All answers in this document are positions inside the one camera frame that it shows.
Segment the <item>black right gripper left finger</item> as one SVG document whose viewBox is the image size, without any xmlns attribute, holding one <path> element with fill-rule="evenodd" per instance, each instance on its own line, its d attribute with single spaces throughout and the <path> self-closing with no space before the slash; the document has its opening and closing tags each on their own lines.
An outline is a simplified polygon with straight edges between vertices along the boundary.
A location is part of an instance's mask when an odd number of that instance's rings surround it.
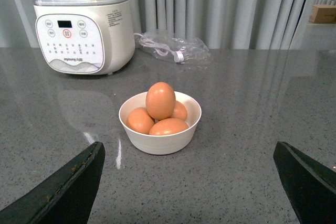
<svg viewBox="0 0 336 224">
<path fill-rule="evenodd" d="M 105 159 L 94 142 L 38 186 L 1 210 L 1 223 L 87 223 Z"/>
</svg>

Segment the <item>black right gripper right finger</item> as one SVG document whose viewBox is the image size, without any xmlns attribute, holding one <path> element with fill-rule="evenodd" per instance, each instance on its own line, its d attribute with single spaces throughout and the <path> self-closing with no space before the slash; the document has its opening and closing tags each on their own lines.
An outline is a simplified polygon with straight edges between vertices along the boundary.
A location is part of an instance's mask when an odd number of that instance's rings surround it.
<svg viewBox="0 0 336 224">
<path fill-rule="evenodd" d="M 300 223 L 335 223 L 335 171 L 286 142 L 273 159 Z"/>
</svg>

